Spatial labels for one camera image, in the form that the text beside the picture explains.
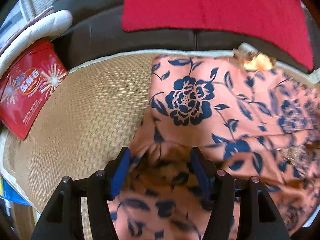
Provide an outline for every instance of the red package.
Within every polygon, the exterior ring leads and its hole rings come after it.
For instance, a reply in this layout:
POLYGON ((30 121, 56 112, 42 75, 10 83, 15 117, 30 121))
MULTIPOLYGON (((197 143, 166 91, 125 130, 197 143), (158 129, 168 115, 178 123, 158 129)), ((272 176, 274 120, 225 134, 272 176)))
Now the red package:
POLYGON ((0 79, 2 122, 24 140, 49 96, 67 71, 47 39, 35 41, 0 79))

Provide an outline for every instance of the white object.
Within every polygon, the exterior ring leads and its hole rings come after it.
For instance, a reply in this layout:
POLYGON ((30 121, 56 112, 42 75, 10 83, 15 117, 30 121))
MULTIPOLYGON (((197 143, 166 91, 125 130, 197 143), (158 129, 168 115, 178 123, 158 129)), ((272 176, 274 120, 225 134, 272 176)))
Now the white object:
POLYGON ((72 24, 68 10, 52 13, 24 30, 0 56, 0 77, 11 63, 36 40, 49 37, 51 40, 62 35, 72 24))

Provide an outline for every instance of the firework graphic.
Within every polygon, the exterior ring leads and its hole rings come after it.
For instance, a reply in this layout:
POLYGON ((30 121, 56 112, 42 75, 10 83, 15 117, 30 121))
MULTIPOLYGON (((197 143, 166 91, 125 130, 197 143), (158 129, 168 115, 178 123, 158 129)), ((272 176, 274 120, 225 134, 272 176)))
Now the firework graphic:
POLYGON ((9 77, 9 81, 4 89, 4 93, 2 95, 0 103, 6 101, 6 104, 15 104, 17 101, 17 95, 19 90, 19 78, 15 78, 12 80, 11 76, 9 77))
POLYGON ((61 81, 64 79, 64 77, 67 75, 67 72, 60 71, 60 69, 57 70, 57 64, 54 63, 53 66, 51 66, 51 69, 48 70, 48 73, 41 71, 41 76, 44 79, 43 82, 43 88, 40 90, 40 93, 43 94, 47 91, 47 94, 45 97, 47 98, 48 94, 49 96, 52 94, 53 91, 56 90, 58 85, 61 83, 61 81))

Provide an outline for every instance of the red blanket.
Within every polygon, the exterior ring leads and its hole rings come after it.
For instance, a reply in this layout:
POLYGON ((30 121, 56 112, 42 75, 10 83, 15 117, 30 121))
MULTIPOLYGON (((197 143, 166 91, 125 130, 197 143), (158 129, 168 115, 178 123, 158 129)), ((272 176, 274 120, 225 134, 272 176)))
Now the red blanket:
POLYGON ((300 0, 124 0, 122 28, 223 30, 267 40, 313 68, 300 0))

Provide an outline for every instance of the floral fabric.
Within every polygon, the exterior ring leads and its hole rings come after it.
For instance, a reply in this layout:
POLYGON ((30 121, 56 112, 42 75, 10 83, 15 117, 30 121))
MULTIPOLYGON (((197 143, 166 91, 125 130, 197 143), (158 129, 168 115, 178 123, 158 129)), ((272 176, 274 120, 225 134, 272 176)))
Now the floral fabric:
MULTIPOLYGON (((248 72, 233 58, 157 57, 150 107, 130 144, 132 171, 109 202, 120 240, 204 235, 214 202, 190 163, 198 146, 235 178, 259 176, 290 234, 319 204, 319 150, 302 147, 295 166, 276 150, 319 140, 320 97, 282 70, 248 72)), ((236 239, 235 200, 229 239, 236 239)))

